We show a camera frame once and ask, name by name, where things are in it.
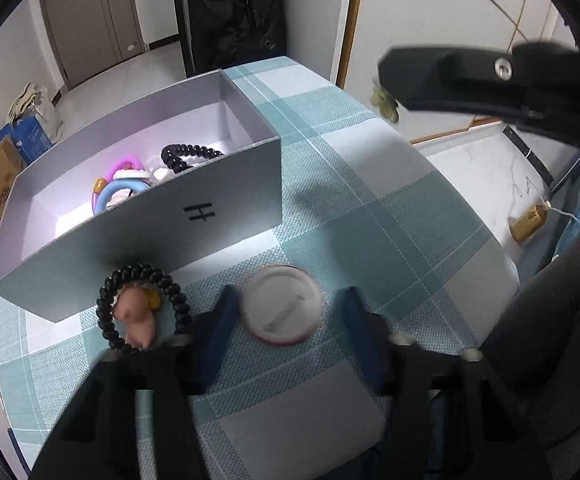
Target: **white storage box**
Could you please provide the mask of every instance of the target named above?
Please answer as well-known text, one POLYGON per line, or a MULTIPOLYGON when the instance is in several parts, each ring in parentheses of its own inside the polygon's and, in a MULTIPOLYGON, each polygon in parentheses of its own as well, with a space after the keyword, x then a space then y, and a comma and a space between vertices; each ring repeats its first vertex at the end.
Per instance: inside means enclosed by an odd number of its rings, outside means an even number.
POLYGON ((279 137, 224 72, 211 72, 94 121, 17 177, 1 221, 0 296, 56 322, 92 306, 116 267, 171 272, 280 223, 279 137), (172 143, 225 155, 92 215, 98 177, 172 143))

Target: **blue ring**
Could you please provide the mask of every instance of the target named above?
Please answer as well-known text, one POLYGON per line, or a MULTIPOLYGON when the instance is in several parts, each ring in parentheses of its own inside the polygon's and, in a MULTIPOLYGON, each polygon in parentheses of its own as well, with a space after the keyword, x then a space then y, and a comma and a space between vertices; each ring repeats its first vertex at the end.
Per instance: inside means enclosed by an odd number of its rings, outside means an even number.
POLYGON ((117 178, 105 186, 99 194, 97 204, 94 206, 94 214, 99 214, 106 210, 106 205, 110 202, 112 195, 122 189, 130 189, 135 193, 145 191, 148 186, 144 181, 137 178, 117 178))

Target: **blue box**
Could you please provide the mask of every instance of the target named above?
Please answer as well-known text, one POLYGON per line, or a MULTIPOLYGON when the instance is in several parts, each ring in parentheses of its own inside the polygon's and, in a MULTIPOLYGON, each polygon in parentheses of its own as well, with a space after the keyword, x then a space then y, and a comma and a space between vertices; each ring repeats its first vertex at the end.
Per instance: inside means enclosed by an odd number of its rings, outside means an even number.
POLYGON ((46 132, 39 124, 39 121, 36 120, 36 117, 28 117, 19 121, 14 129, 9 124, 6 124, 0 130, 0 142, 5 136, 10 136, 27 164, 32 164, 32 162, 52 148, 50 139, 48 139, 46 132))

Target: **zipper pull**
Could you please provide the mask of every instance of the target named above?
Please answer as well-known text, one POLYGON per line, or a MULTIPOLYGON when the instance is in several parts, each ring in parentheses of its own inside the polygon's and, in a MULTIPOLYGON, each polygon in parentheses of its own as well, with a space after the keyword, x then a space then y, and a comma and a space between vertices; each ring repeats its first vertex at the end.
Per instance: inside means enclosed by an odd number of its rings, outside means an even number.
POLYGON ((255 28, 259 28, 260 27, 259 12, 257 10, 257 6, 254 3, 254 0, 247 0, 247 4, 250 8, 252 18, 254 19, 254 26, 255 28))

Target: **teal and white tablecloth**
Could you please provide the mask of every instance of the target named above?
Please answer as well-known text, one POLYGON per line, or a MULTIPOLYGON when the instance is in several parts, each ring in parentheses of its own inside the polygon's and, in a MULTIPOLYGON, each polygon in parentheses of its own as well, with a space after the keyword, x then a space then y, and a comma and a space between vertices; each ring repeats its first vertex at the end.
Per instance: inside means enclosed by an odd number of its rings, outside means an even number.
MULTIPOLYGON (((336 290, 359 286, 394 329, 456 353, 487 335, 518 281, 458 192, 345 92, 286 57, 227 74, 281 136, 283 224, 172 276, 200 312, 262 266, 301 267, 323 288, 325 322, 284 348, 238 327, 217 383, 193 400, 196 427, 213 479, 314 478, 377 442, 387 410, 359 381, 336 290)), ((106 347, 95 320, 92 308, 53 324, 0 298, 1 395, 30 466, 106 347)), ((163 309, 160 332, 172 324, 163 309)), ((155 478, 148 398, 138 398, 144 479, 155 478)))

